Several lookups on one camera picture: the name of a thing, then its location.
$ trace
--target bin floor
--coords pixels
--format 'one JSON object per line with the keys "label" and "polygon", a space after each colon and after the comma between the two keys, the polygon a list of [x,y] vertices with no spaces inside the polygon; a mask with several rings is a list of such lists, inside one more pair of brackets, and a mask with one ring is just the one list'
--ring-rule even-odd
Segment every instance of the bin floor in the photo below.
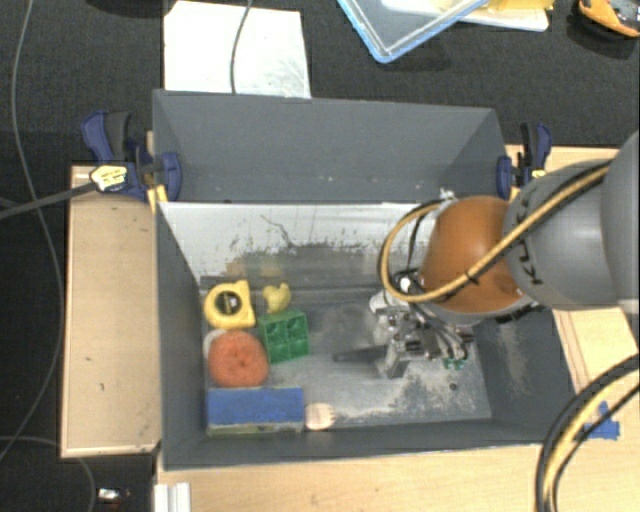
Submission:
{"label": "bin floor", "polygon": [[298,290],[296,308],[307,315],[311,354],[273,364],[265,385],[299,386],[305,403],[330,404],[334,428],[490,418],[474,344],[461,370],[446,369],[440,359],[419,360],[398,379],[388,379],[376,363],[333,361],[335,353],[375,344],[377,316],[368,302],[376,291]]}

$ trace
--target wooden piece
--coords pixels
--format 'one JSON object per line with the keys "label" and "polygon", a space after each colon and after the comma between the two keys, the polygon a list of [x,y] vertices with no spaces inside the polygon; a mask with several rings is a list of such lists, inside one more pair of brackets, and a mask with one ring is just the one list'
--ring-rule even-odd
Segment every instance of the wooden piece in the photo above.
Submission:
{"label": "wooden piece", "polygon": [[[509,154],[518,149],[508,148]],[[615,154],[554,148],[547,168]],[[74,169],[75,175],[83,172]],[[74,186],[80,181],[78,176]],[[145,231],[122,238],[150,227],[149,210],[127,198],[95,196],[74,199],[70,214],[63,456],[149,450],[160,437],[153,240]],[[132,278],[113,279],[115,267],[108,263],[114,261]],[[123,321],[110,322],[109,310]],[[578,388],[637,351],[617,308],[555,317]],[[622,512],[640,502],[637,398],[616,420],[622,438],[589,441],[567,470],[562,512]],[[530,511],[538,453],[538,446],[519,446],[178,472],[164,472],[159,464],[157,479],[190,482],[194,512]]]}
{"label": "wooden piece", "polygon": [[[72,186],[90,169],[74,168]],[[71,201],[62,457],[148,452],[160,439],[151,221],[128,197]]]}

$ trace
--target black carpet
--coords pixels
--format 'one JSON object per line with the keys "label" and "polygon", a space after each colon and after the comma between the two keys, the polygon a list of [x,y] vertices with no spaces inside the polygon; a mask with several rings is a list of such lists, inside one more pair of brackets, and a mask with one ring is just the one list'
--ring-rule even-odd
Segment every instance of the black carpet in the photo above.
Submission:
{"label": "black carpet", "polygon": [[[637,41],[597,37],[578,23],[568,0],[557,0],[543,34],[457,24],[390,65],[373,60],[334,0],[256,4],[302,11],[316,97],[492,107],[510,143],[520,141],[519,123],[528,120],[545,123],[560,145],[618,146],[638,129]],[[29,196],[11,130],[9,83],[26,5],[0,0],[0,198],[16,202]],[[90,112],[128,110],[133,133],[151,127],[150,92],[162,85],[161,6],[35,0],[17,92],[39,195],[65,189],[71,162],[89,158],[79,124]],[[49,207],[45,216],[64,261],[65,207]],[[35,215],[0,223],[0,255],[3,436],[19,425],[50,364],[58,304]],[[25,434],[58,437],[59,389],[57,372]],[[147,508],[150,457],[89,463],[98,487],[131,490],[121,510]],[[81,511],[88,492],[82,469],[61,462],[53,448],[19,443],[0,464],[0,511]]]}

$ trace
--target yellow tape measure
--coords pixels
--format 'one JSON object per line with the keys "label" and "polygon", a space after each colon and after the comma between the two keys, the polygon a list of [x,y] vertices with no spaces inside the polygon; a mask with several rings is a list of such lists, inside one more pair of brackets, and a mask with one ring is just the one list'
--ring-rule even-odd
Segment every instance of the yellow tape measure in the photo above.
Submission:
{"label": "yellow tape measure", "polygon": [[256,324],[249,283],[245,280],[214,286],[204,299],[207,322],[217,329],[248,329]]}

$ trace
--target clamp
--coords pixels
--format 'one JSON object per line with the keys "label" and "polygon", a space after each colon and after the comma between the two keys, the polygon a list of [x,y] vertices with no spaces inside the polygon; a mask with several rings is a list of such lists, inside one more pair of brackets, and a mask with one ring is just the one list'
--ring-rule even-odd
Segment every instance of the clamp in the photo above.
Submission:
{"label": "clamp", "polygon": [[498,196],[505,201],[511,197],[511,187],[522,188],[535,178],[545,174],[544,165],[551,153],[551,132],[542,123],[520,125],[524,153],[518,152],[517,167],[511,158],[502,156],[496,169]]}
{"label": "clamp", "polygon": [[147,200],[147,190],[162,184],[168,199],[175,201],[182,184],[178,155],[166,152],[159,161],[154,160],[143,144],[128,136],[130,117],[128,112],[97,110],[82,121],[82,138],[98,163],[90,174],[91,181],[100,192],[142,202]]}

